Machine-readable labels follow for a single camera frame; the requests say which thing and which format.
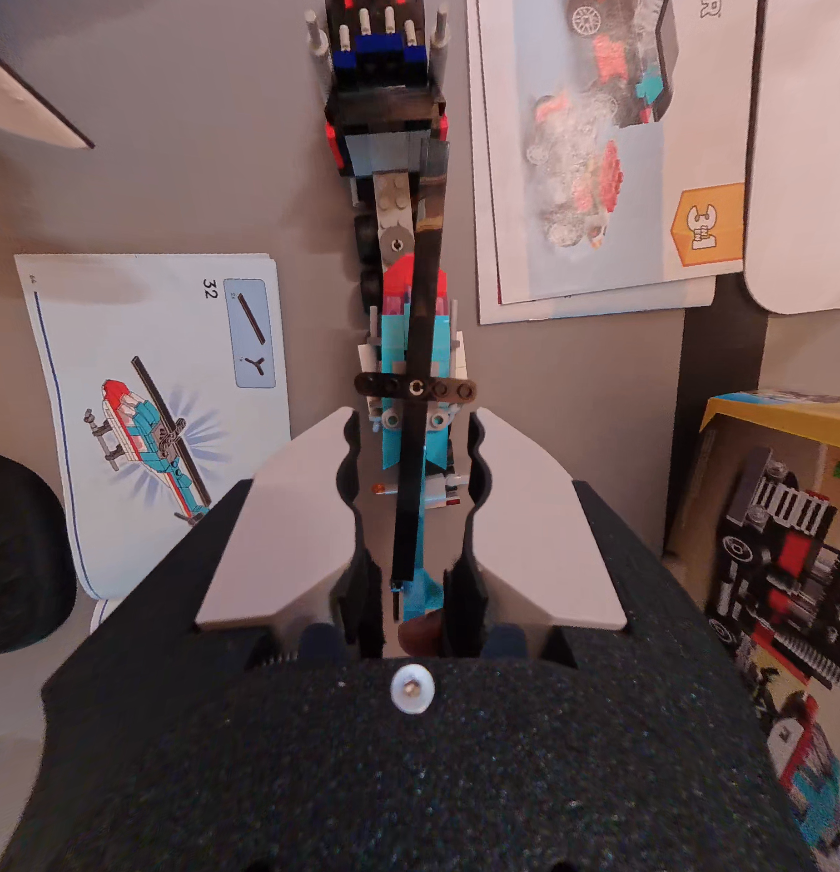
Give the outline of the light blue instruction booklet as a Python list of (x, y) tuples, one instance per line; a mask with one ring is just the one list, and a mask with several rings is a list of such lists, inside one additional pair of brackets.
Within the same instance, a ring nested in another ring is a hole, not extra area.
[(96, 630), (291, 439), (277, 266), (250, 255), (17, 255)]

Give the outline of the person's right hand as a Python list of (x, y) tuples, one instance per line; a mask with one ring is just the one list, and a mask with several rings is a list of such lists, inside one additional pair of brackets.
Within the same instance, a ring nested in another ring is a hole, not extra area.
[(444, 610), (435, 609), (401, 622), (397, 638), (406, 656), (430, 659), (443, 653)]

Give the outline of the lego set cardboard box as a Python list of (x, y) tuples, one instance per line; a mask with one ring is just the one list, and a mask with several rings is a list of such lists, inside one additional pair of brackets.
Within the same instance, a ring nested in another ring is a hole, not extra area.
[(819, 870), (840, 870), (840, 397), (710, 398), (666, 564), (751, 696)]

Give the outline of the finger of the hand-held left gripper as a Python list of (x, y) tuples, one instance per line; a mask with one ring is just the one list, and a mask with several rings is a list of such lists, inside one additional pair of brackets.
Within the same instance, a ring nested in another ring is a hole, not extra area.
[(87, 135), (1, 59), (0, 131), (66, 149), (95, 147)]

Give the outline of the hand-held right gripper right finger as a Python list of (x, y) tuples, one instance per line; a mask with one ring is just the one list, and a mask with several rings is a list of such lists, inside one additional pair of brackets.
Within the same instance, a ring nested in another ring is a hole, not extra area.
[(447, 654), (478, 658), (494, 631), (521, 631), (530, 658), (565, 629), (621, 631), (627, 618), (578, 498), (549, 452), (487, 408), (469, 417), (462, 551), (445, 573)]

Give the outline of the black quilted cushion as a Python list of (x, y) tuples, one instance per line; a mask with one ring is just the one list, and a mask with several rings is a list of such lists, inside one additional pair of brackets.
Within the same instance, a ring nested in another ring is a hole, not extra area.
[(76, 592), (60, 500), (38, 474), (0, 455), (0, 654), (50, 636)]

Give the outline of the black red lego truck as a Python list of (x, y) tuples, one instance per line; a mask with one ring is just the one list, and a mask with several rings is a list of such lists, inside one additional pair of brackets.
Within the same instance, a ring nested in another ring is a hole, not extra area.
[[(442, 91), (450, 38), (447, 3), (439, 4), (430, 32), (425, 2), (325, 6), (324, 19), (314, 9), (305, 12), (306, 45), (323, 98), (327, 144), (339, 175), (349, 181), (357, 211), (353, 228), (357, 216), (370, 210), (371, 177), (407, 172), (415, 248), (427, 152), (447, 139)], [(357, 254), (361, 277), (365, 265), (358, 248)]]

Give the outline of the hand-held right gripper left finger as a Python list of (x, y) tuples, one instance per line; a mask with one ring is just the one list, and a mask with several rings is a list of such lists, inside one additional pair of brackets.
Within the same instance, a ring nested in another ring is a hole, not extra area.
[(328, 624), (349, 649), (382, 648), (355, 506), (359, 453), (359, 414), (341, 407), (262, 464), (196, 614), (201, 629), (264, 627), (297, 650), (308, 626)]

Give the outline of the car cover instruction booklet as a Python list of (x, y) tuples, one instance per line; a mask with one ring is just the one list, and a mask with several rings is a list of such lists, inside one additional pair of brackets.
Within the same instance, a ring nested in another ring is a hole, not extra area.
[(481, 325), (707, 306), (742, 266), (757, 2), (468, 2)]

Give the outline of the teal white lego helicopter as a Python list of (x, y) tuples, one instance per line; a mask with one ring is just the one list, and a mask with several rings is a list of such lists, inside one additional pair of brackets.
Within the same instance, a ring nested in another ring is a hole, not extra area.
[(460, 503), (466, 480), (455, 469), (450, 431), (458, 410), (477, 396), (457, 304), (440, 269), (447, 164), (448, 144), (433, 139), (422, 149), (418, 173), (374, 173), (374, 212), (355, 223), (360, 255), (378, 260), (360, 278), (369, 332), (355, 386), (368, 401), (373, 430), (382, 433), (382, 466), (397, 472), (395, 483), (375, 487), (396, 495), (395, 621), (443, 606), (442, 584), (424, 565), (425, 515)]

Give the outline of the lego flatbed trailer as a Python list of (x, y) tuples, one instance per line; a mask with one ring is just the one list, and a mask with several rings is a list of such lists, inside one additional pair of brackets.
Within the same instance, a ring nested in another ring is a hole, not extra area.
[[(407, 172), (375, 173), (370, 210), (354, 222), (357, 248), (365, 269), (360, 294), (369, 315), (369, 332), (359, 346), (365, 374), (401, 376), (408, 347), (409, 305), (414, 272), (414, 209)], [(430, 376), (468, 379), (458, 304), (440, 270)], [(450, 430), (462, 402), (440, 396), (426, 413), (424, 501), (426, 509), (456, 506), (464, 478), (455, 469)]]

